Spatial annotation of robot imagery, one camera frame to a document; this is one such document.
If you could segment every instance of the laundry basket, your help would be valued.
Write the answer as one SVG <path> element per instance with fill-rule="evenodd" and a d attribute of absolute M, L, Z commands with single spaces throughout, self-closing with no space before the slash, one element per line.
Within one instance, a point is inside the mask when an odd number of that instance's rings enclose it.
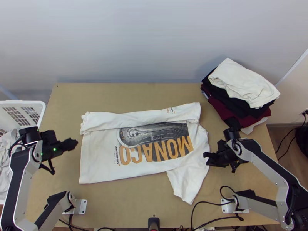
<path fill-rule="evenodd" d="M 0 101 L 0 137 L 14 128 L 40 127 L 45 109 L 42 101 Z"/>

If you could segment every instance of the tabletop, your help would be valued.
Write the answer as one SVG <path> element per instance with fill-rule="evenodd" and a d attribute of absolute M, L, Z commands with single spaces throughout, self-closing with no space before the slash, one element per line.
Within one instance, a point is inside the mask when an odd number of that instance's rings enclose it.
<path fill-rule="evenodd" d="M 231 167 L 210 167 L 202 187 L 189 205 L 173 195 L 171 184 L 165 172 L 147 176 L 121 179 L 95 184 L 79 184 L 81 116 L 86 112 L 102 111 L 125 113 L 143 110 L 161 110 L 185 103 L 200 102 L 200 124 L 209 132 L 211 152 L 217 151 L 217 142 L 224 139 L 223 130 L 228 126 L 200 92 L 199 84 L 57 84 L 49 99 L 41 131 L 55 130 L 58 140 L 71 137 L 78 140 L 75 150 L 65 152 L 53 159 L 56 174 L 52 176 L 40 169 L 31 185 L 26 216 L 35 221 L 42 213 L 49 196 L 70 191 L 76 198 L 88 200 L 86 213 L 74 215 L 73 224 L 84 228 L 147 228 L 149 217 L 160 218 L 161 227 L 190 227 L 191 211 L 198 201 L 220 203 L 219 188 L 222 185 L 235 191 L 255 190 L 261 197 L 274 199 L 276 187 L 251 163 L 242 164 L 231 173 Z M 265 124 L 258 125 L 250 135 L 242 137 L 255 139 L 264 153 L 276 159 L 276 155 Z M 193 217 L 194 227 L 223 216 L 220 206 L 200 204 Z M 214 222 L 213 226 L 246 226 L 278 224 L 251 211 L 241 215 L 244 221 L 227 219 Z"/>

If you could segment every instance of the power cord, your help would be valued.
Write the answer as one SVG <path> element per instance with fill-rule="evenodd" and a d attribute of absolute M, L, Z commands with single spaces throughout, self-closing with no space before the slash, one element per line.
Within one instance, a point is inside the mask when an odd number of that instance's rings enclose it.
<path fill-rule="evenodd" d="M 212 204 L 212 205 L 216 205 L 216 206 L 221 206 L 221 205 L 225 205 L 225 204 L 230 204 L 230 203 L 234 203 L 235 201 L 233 200 L 233 199 L 228 199 L 228 198 L 226 198 L 226 197 L 224 197 L 223 196 L 223 194 L 222 194 L 222 189 L 223 188 L 229 188 L 229 189 L 231 189 L 233 192 L 235 192 L 231 187 L 229 187 L 229 186 L 226 186 L 226 185 L 223 185 L 223 186 L 221 186 L 220 187 L 220 190 L 219 190 L 219 192 L 220 192 L 220 195 L 222 196 L 222 198 L 224 198 L 225 200 L 227 200 L 227 201 L 229 201 L 229 202 L 227 202 L 227 203 L 223 203 L 223 204 L 216 204 L 216 203 L 212 203 L 212 202 L 209 202 L 209 201 L 199 201 L 198 203 L 196 203 L 195 205 L 194 205 L 194 207 L 193 207 L 193 209 L 192 209 L 192 212 L 191 212 L 191 230 L 192 231 L 195 231 L 195 230 L 197 230 L 197 229 L 199 229 L 199 228 L 202 228 L 203 226 L 206 226 L 206 225 L 208 225 L 208 224 L 210 224 L 210 223 L 212 223 L 212 222 L 214 222 L 214 221 L 219 221 L 219 220 L 224 220 L 224 219 L 231 219 L 231 218 L 237 218 L 237 219 L 239 219 L 240 221 L 243 221 L 244 220 L 244 218 L 242 218 L 242 217 L 240 217 L 237 213 L 235 214 L 235 216 L 231 216 L 231 217 L 222 217 L 222 218 L 216 218 L 216 219 L 213 219 L 213 220 L 211 220 L 211 221 L 208 221 L 208 222 L 206 222 L 206 223 L 204 223 L 204 224 L 202 224 L 202 225 L 200 225 L 200 226 L 198 226 L 197 228 L 193 228 L 193 215 L 194 215 L 194 210 L 195 210 L 195 208 L 196 208 L 196 206 L 198 205 L 198 204 L 201 204 L 201 203 L 207 203 L 207 204 Z"/>
<path fill-rule="evenodd" d="M 288 132 L 288 134 L 281 140 L 281 142 L 280 142 L 280 144 L 279 144 L 279 146 L 278 146 L 278 149 L 277 149 L 276 153 L 279 151 L 279 148 L 280 148 L 280 146 L 281 146 L 281 144 L 282 144 L 282 141 L 291 133 L 291 131 L 293 131 L 293 130 L 295 130 L 295 129 L 300 129 L 300 128 L 302 128 L 302 127 L 304 126 L 304 124 L 305 124 L 305 122 L 306 122 L 306 114 L 308 115 L 308 111 L 305 111 L 305 112 L 302 113 L 302 115 L 305 117 L 303 124 L 302 124 L 299 128 L 296 127 L 296 128 L 291 129 L 291 130 Z M 295 136 L 294 136 L 293 139 L 290 141 L 289 146 L 288 146 L 286 152 L 285 152 L 281 157 L 279 157 L 277 161 L 279 161 L 283 156 L 285 156 L 285 154 L 287 154 L 287 152 L 289 151 L 289 148 L 290 148 L 290 146 L 291 146 L 291 144 L 292 144 L 292 142 L 293 142 L 294 139 L 295 139 Z"/>
<path fill-rule="evenodd" d="M 305 124 L 305 122 L 306 122 L 306 114 L 308 115 L 308 111 L 302 113 L 302 115 L 304 116 L 305 119 L 304 119 L 303 124 L 302 124 L 300 127 L 303 127 L 304 124 Z M 283 140 L 284 140 L 293 130 L 295 130 L 295 129 L 298 129 L 298 127 L 291 129 L 291 130 L 285 135 L 285 137 L 282 138 L 282 140 L 280 141 L 280 144 L 279 144 L 279 146 L 278 146 L 278 149 L 277 149 L 276 152 L 275 152 L 276 154 L 278 153 L 278 151 L 279 151 L 279 149 L 280 149 L 280 146 L 281 146 Z"/>
<path fill-rule="evenodd" d="M 287 152 L 289 151 L 289 148 L 290 148 L 290 146 L 291 146 L 291 144 L 292 144 L 292 141 L 293 141 L 294 139 L 295 139 L 295 137 L 293 137 L 293 139 L 290 141 L 289 146 L 288 146 L 288 149 L 286 150 L 286 152 L 285 152 L 281 157 L 279 157 L 277 161 L 279 161 L 285 154 L 287 154 Z"/>
<path fill-rule="evenodd" d="M 16 141 L 15 143 L 12 144 L 12 146 L 8 149 L 8 157 L 11 158 L 11 152 L 12 152 L 12 149 L 13 147 L 15 147 L 16 145 L 21 145 L 23 146 L 24 148 L 27 148 L 25 145 L 19 143 L 19 141 L 21 141 L 23 138 L 23 135 L 21 135 Z"/>
<path fill-rule="evenodd" d="M 70 231 L 73 231 L 72 228 L 78 229 L 78 230 L 81 230 L 81 231 L 91 231 L 91 230 L 82 229 L 82 228 L 79 228 L 79 227 L 76 227 L 76 226 L 72 225 L 72 224 L 71 224 L 72 218 L 73 218 L 73 214 L 70 214 L 69 222 L 68 222 L 68 223 L 65 222 L 65 221 L 63 221 L 63 220 L 61 220 L 61 219 L 59 219 L 59 221 L 61 221 L 63 224 L 66 224 L 66 225 L 69 227 Z M 97 231 L 100 231 L 100 230 L 102 230 L 102 229 L 109 229 L 109 230 L 111 230 L 111 231 L 117 231 L 116 229 L 112 229 L 112 228 L 109 228 L 109 227 L 101 227 L 101 228 L 99 228 Z"/>

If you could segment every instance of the white shirt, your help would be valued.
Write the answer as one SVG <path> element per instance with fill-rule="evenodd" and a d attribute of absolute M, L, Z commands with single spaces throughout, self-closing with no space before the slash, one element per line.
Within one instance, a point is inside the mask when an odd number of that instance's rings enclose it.
<path fill-rule="evenodd" d="M 192 204 L 209 169 L 200 113 L 200 103 L 124 114 L 87 112 L 80 130 L 79 183 L 167 171 L 174 194 Z"/>

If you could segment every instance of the floor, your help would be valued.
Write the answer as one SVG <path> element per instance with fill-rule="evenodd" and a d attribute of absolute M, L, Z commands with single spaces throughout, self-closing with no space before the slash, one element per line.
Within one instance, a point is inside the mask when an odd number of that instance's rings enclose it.
<path fill-rule="evenodd" d="M 293 127 L 269 127 L 268 132 L 271 137 L 274 149 L 276 150 L 280 141 L 283 137 L 292 129 Z M 280 150 L 277 154 L 277 158 L 279 158 L 288 148 L 288 145 L 292 138 L 295 135 L 295 131 L 291 132 L 287 138 L 283 141 Z M 288 171 L 290 171 L 293 175 L 295 175 L 301 185 L 308 189 L 308 179 L 306 176 L 308 175 L 308 158 L 304 156 L 299 147 L 294 140 L 290 146 L 288 153 L 281 158 L 279 163 L 285 167 Z M 268 231 L 282 231 L 280 225 L 265 225 L 265 228 Z M 54 228 L 53 231 L 68 231 L 68 228 Z M 131 231 L 132 229 L 119 229 L 119 231 Z"/>

